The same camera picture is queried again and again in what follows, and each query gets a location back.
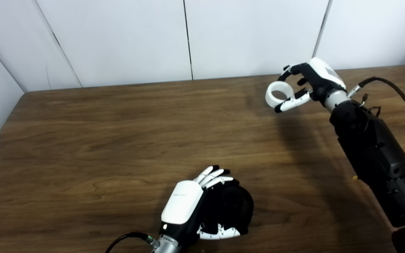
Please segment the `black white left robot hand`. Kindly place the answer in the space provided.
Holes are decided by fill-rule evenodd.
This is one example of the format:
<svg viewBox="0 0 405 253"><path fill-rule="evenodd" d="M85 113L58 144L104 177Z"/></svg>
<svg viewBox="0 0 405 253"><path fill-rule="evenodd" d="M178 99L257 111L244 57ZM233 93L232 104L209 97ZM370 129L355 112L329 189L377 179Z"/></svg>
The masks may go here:
<svg viewBox="0 0 405 253"><path fill-rule="evenodd" d="M223 240L239 236L237 229L226 228L222 221L204 225L210 211L221 210L216 200L230 186L239 186L239 181L218 165L208 166L192 180L178 182L162 211L159 234L171 238L180 247L193 245L199 239Z"/></svg>

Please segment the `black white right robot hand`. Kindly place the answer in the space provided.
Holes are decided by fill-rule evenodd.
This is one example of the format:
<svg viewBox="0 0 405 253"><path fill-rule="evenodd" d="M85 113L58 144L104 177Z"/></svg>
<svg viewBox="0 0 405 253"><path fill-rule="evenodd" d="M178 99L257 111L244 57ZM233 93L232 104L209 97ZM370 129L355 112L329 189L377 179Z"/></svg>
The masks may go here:
<svg viewBox="0 0 405 253"><path fill-rule="evenodd" d="M298 85L309 84L310 88L294 92L286 79L298 74L302 75ZM341 103L350 101L343 80L328 64L316 57L306 63L286 66L266 93L267 104L276 113L291 110L311 100L320 102L329 112L333 112Z"/></svg>

